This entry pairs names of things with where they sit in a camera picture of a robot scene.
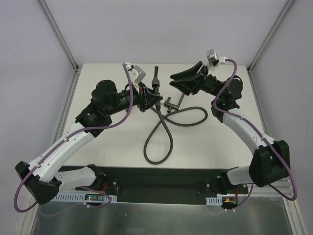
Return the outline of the grey metal faucet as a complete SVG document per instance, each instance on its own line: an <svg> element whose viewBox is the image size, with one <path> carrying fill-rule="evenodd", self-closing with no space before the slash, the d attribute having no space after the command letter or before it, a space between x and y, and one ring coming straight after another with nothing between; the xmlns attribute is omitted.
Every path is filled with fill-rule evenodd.
<svg viewBox="0 0 313 235"><path fill-rule="evenodd" d="M158 66L155 66L154 77L152 79L152 88L154 90L154 94L157 94L157 95L159 95L159 87L160 87L159 79L158 79L158 68L159 68ZM160 101L158 101L156 103L156 110L160 111L160 109L161 109L161 103L160 103Z"/></svg>

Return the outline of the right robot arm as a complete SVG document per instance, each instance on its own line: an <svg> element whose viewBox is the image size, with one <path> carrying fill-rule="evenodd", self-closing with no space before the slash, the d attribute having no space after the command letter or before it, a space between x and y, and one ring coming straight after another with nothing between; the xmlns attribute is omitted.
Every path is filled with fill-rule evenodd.
<svg viewBox="0 0 313 235"><path fill-rule="evenodd" d="M252 153L249 166L235 167L223 173L221 190L233 192L239 184L255 184L262 188L291 177L290 148L284 141L277 141L262 133L243 113L237 100L242 97L243 82L237 76L237 64L231 76L220 81L213 76L207 65L199 61L192 68L170 76L170 85L185 95L195 95L199 91L213 95L211 112L220 123L230 128Z"/></svg>

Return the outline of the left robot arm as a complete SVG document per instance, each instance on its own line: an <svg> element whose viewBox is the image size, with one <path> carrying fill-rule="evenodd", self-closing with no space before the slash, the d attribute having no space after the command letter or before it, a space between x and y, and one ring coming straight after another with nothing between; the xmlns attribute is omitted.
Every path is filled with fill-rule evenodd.
<svg viewBox="0 0 313 235"><path fill-rule="evenodd" d="M117 91L113 81L100 81L91 93L90 104L63 136L34 161L21 161L16 165L17 174L36 202L46 204L60 191L72 188L102 190L105 176L94 164L68 172L59 170L80 148L112 126L113 114L133 106L145 112L161 101L163 97L158 89L156 79L153 79L151 88L139 83L137 88L121 92Z"/></svg>

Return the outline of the grey angle valve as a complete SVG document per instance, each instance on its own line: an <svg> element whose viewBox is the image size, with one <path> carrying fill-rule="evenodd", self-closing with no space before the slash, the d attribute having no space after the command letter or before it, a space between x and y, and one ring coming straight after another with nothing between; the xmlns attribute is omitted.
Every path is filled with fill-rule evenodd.
<svg viewBox="0 0 313 235"><path fill-rule="evenodd" d="M172 111L178 111L181 101L179 100L177 104L173 104L170 102L171 97L168 97L164 102L164 106L167 108L167 113L171 113Z"/></svg>

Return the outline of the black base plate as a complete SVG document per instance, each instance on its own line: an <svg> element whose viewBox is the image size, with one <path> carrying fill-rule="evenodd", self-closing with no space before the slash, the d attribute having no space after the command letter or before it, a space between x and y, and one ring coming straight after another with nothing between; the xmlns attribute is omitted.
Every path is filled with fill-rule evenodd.
<svg viewBox="0 0 313 235"><path fill-rule="evenodd" d="M103 176L90 188L117 197L118 202L204 205L219 192L221 169L101 167Z"/></svg>

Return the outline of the aluminium frame post right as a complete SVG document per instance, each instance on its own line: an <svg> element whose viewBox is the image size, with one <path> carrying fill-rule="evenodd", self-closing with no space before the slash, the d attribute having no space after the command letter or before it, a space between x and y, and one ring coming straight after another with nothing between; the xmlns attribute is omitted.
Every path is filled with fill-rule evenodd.
<svg viewBox="0 0 313 235"><path fill-rule="evenodd" d="M275 36L277 30L283 23L284 19L286 18L287 14L289 13L290 9L293 7L295 0L287 0L282 9L280 10L278 16L276 17L274 23L272 24L269 32L266 34L264 40L262 41L259 49L257 50L255 56L253 57L251 63L247 68L248 74L251 74L255 66L257 65L258 61L261 59L262 55L265 53L265 50L269 46L271 40Z"/></svg>

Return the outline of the aluminium frame post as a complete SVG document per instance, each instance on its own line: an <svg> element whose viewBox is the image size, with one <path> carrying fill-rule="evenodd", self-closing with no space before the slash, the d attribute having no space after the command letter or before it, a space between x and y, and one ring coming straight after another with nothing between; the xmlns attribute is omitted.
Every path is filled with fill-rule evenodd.
<svg viewBox="0 0 313 235"><path fill-rule="evenodd" d="M253 57L251 63L247 68L248 74L251 74L255 66L257 65L258 61L261 59L262 55L265 53L265 50L269 46L271 40L275 36L277 30L283 23L284 19L286 18L287 14L289 13L290 9L293 7L295 0L287 0L282 9L280 10L278 16L276 17L274 23L272 24L269 32L266 34L264 40L262 41L259 49L257 50L255 56Z"/></svg>
<svg viewBox="0 0 313 235"><path fill-rule="evenodd" d="M77 71L79 70L79 65L77 64L76 60L74 59L73 54L70 51L70 48L67 44L67 42L65 41L63 34L60 30L60 28L58 27L58 24L51 12L51 10L49 9L49 6L47 4L47 2L45 0L37 0L37 3L42 11L42 13L44 14L56 40L58 41L63 53L65 54L67 60L69 61L70 65L72 66L72 68Z"/></svg>

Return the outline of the aluminium frame post left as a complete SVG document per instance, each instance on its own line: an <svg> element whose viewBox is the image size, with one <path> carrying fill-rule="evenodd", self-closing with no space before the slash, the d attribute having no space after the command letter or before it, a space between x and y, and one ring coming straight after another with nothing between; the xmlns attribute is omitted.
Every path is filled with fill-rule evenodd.
<svg viewBox="0 0 313 235"><path fill-rule="evenodd" d="M51 12L51 10L49 9L49 6L47 4L47 2L45 0L37 0L37 3L42 11L42 13L44 14L56 40L58 41L63 53L65 54L67 60L69 61L70 65L72 66L72 68L77 71L79 70L79 65L77 64L76 60L74 59L73 54L70 51L70 48L67 44L67 42L65 41L63 34L60 30L60 28L58 27L58 24Z"/></svg>

